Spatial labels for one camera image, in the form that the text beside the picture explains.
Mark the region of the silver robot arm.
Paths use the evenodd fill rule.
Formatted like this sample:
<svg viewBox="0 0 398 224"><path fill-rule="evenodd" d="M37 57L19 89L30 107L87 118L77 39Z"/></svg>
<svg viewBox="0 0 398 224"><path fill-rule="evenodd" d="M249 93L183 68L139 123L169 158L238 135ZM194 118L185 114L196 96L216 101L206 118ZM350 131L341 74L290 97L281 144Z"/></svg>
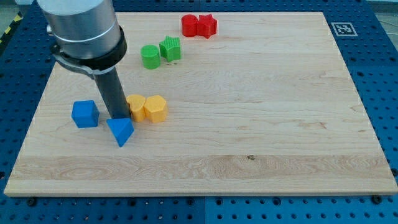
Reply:
<svg viewBox="0 0 398 224"><path fill-rule="evenodd" d="M109 72L121 61L127 43L112 0L38 0L50 50L64 68L90 78Z"/></svg>

